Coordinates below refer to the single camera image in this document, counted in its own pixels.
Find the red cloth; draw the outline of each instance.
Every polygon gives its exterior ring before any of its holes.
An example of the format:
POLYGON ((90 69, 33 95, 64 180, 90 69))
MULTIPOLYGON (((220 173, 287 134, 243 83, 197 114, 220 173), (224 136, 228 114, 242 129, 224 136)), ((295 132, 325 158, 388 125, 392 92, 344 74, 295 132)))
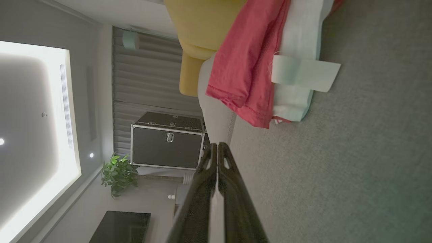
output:
POLYGON ((221 100, 252 126, 269 128, 271 63, 291 0, 248 0, 216 53, 206 95, 221 100))

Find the potted plant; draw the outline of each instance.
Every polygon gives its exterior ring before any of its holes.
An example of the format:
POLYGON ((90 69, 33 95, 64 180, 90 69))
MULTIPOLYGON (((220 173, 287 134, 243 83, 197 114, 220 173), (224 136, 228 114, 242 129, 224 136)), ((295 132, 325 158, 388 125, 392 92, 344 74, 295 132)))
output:
POLYGON ((114 153, 109 163, 104 163, 102 168, 102 185, 111 186, 111 197, 116 198, 119 192, 130 185, 138 186, 137 168, 127 160, 128 154, 119 160, 120 156, 114 153))

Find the carpet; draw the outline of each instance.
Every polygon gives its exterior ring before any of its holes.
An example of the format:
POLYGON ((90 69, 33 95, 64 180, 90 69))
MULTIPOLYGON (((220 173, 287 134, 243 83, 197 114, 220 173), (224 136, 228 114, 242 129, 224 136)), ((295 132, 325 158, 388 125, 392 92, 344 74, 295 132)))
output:
POLYGON ((231 150, 270 242, 432 241, 432 1, 346 0, 341 63, 302 122, 237 118, 231 150))

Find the wall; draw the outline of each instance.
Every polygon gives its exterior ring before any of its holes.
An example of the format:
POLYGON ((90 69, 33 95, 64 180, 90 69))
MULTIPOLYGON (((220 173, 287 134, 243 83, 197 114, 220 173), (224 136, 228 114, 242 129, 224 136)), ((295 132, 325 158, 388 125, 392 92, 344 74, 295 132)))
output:
MULTIPOLYGON (((97 26, 35 0, 3 0, 0 3, 0 40, 70 50, 73 100, 82 171, 82 176, 29 229, 19 241, 20 243, 30 242, 102 162, 100 136, 97 133, 96 139, 92 140, 90 137, 89 97, 91 96, 87 94, 86 77, 88 68, 96 68, 97 34, 97 26), (95 154, 94 158, 89 158, 91 152, 95 154)), ((97 123, 98 113, 95 114, 95 119, 97 123)), ((31 169, 22 166, 19 168, 23 173, 24 170, 31 169)))
POLYGON ((112 123, 112 26, 102 25, 97 38, 99 133, 102 143, 102 159, 109 161, 114 151, 112 123))
POLYGON ((138 187, 114 200, 98 177, 54 228, 44 243, 88 243, 106 211, 151 213, 146 243, 163 243, 173 223, 176 183, 139 180, 138 187))
POLYGON ((101 23, 121 28, 138 26, 177 36, 164 5, 146 0, 56 0, 101 23))

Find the curtain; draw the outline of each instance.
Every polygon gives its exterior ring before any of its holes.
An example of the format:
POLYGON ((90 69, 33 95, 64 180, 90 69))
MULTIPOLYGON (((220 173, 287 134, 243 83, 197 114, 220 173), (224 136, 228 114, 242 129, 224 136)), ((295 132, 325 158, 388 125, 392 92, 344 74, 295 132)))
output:
POLYGON ((198 98, 178 89, 182 48, 178 40, 140 34, 139 50, 123 47, 125 30, 113 28, 114 150, 130 153, 130 125, 146 111, 202 117, 198 98))

